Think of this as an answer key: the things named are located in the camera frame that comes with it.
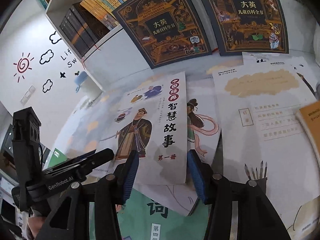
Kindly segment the person left hand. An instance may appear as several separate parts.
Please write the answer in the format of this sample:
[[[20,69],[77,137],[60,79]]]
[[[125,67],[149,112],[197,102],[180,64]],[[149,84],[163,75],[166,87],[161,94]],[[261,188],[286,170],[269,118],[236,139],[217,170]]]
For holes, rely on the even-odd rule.
[[[29,217],[27,222],[27,239],[35,239],[47,217]]]

